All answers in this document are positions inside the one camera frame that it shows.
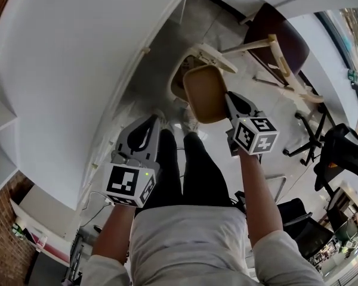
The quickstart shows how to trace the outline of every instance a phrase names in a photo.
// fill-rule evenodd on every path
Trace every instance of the person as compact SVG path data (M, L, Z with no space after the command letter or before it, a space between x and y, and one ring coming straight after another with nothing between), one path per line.
M336 238L341 242L340 252L350 255L358 245L358 213L349 219L334 204L328 210L328 218Z
M129 285L124 267L128 246L136 286L260 285L249 277L245 263L246 224L260 283L324 285L283 231L257 156L239 150L245 217L233 206L220 169L199 139L197 121L188 110L184 115L183 193L177 145L161 116L157 184L142 209L115 205L94 244L81 285Z

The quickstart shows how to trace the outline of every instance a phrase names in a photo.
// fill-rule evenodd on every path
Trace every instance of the black office chair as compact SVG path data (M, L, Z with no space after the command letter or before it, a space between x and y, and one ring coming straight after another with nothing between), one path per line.
M235 196L237 197L235 206L246 213L244 193L238 191ZM304 204L299 198L277 206L283 229L295 240L303 258L311 258L332 239L333 233L312 219L311 212L306 213Z
M306 143L305 145L301 146L300 148L296 149L295 151L293 152L289 152L289 150L287 149L284 149L282 151L282 153L288 157L293 157L305 150L309 150L309 153L308 153L308 157L306 159L306 161L304 159L301 159L300 162L302 165L308 165L309 164L309 161L312 160L312 162L314 162L314 159L316 158L316 156L314 156L314 152L316 150L316 148L321 148L322 145L323 145L323 141L324 141L324 138L323 136L321 135L322 133L322 129L323 129L323 124L325 123L325 119L326 119L326 115L328 113L327 109L325 107L322 107L320 106L322 111L323 111L323 114L322 114L322 118L321 118L321 121L318 125L318 128L317 128L317 131L316 133L313 133L312 129L310 128L309 124L308 124L308 121L306 121L305 117L301 114L301 113L296 113L295 114L295 117L297 119L300 119L301 121L303 121L304 123L304 126L309 134L309 142Z
M324 187L333 198L329 181L345 169L358 176L358 135L345 124L339 124L325 135L320 162L314 168L317 174L315 190Z

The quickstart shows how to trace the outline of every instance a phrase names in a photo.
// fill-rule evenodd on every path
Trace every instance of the grey t-shirt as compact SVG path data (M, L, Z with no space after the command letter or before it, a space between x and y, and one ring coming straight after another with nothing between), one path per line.
M236 208L171 206L135 218L131 233L131 278L135 286L260 285L245 263L245 216ZM324 285L283 231L256 243L255 270L265 285ZM82 286L129 285L116 260L91 256Z

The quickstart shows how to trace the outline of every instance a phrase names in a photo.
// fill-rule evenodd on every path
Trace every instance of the grey floor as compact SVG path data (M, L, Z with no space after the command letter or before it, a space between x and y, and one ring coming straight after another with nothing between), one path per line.
M135 109L130 113L130 122L138 115L146 114L152 107L160 108L166 117L175 123L177 107L172 103L169 92L169 78L173 68L185 51L194 43L207 43L217 50L239 45L245 36L247 26L240 26L237 20L226 10L209 0L187 0L181 25L168 20L151 44L151 51L138 66L125 92L123 102L135 101ZM237 68L238 73L223 73L227 88L242 94L253 101L256 106L271 117L280 130L280 137L275 149L263 156L262 166L267 176L284 174L288 178L280 201L288 201L301 197L307 212L313 212L318 220L324 214L323 207L327 205L328 195L324 191L314 191L314 164L305 167L300 159L305 154L293 158L285 157L282 150L285 147L294 149L307 141L303 126L294 117L296 111L310 113L310 107L295 94L284 89L257 83L252 78L260 68L249 54L232 54L227 57ZM242 188L240 161L231 157L226 142L225 131L230 129L228 120L199 127L199 136L222 171L231 196ZM183 146L183 134L175 127L175 138L179 147ZM178 152L178 165L181 175L184 173L184 152ZM270 182L270 189L276 195L280 182ZM100 181L93 180L93 190L100 191ZM92 218L104 204L104 198L93 194L87 210L82 213L82 222ZM84 229L87 234L96 236L93 225L103 226L109 216L111 207L105 208Z

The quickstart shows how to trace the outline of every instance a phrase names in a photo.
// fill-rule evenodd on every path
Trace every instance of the shoe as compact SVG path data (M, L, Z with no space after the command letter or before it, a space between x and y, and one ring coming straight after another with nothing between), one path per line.
M158 116L159 120L161 121L161 130L168 129L169 131L174 133L174 128L171 126L169 121L167 121L166 116L162 110L160 110L158 108L154 108L152 110L152 114L156 114Z
M186 136L190 132L196 132L199 121L195 118L191 108L181 109L181 128Z

